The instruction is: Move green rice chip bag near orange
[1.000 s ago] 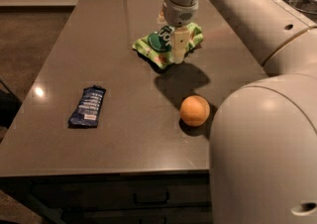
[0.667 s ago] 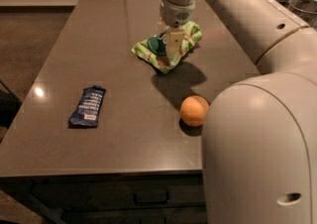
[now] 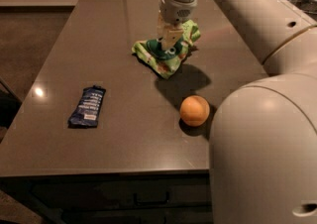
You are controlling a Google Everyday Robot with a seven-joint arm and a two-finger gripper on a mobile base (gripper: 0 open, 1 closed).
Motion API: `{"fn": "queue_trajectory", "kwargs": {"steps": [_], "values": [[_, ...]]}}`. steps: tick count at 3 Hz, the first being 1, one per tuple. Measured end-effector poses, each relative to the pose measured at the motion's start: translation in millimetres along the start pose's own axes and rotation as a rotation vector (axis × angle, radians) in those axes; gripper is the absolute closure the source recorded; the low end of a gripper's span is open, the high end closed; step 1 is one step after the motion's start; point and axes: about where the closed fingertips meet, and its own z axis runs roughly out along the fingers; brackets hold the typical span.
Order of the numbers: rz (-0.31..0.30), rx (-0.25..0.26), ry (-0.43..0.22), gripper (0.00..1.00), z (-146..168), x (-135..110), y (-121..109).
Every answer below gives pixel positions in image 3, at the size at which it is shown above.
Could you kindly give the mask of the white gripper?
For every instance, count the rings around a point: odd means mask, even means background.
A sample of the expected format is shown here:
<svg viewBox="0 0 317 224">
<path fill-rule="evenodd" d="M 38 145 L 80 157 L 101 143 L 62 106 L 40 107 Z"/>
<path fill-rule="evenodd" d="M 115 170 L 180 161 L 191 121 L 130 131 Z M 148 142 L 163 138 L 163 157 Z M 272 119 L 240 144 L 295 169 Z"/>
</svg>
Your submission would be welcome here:
<svg viewBox="0 0 317 224">
<path fill-rule="evenodd" d="M 161 48 L 164 51 L 171 49 L 182 37 L 183 29 L 178 24 L 188 21 L 194 8 L 194 0 L 159 0 L 157 37 L 162 38 Z"/>
</svg>

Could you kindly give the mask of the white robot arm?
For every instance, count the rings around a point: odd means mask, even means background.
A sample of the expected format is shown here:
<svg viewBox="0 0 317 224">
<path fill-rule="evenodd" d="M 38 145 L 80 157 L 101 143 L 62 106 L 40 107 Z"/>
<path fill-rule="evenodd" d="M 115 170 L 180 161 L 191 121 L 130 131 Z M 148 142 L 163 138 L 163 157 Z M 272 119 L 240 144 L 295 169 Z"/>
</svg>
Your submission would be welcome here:
<svg viewBox="0 0 317 224">
<path fill-rule="evenodd" d="M 316 23 L 287 0 L 214 0 L 267 76 L 230 94 L 209 141 L 214 224 L 317 224 Z M 158 34 L 197 0 L 160 0 Z"/>
</svg>

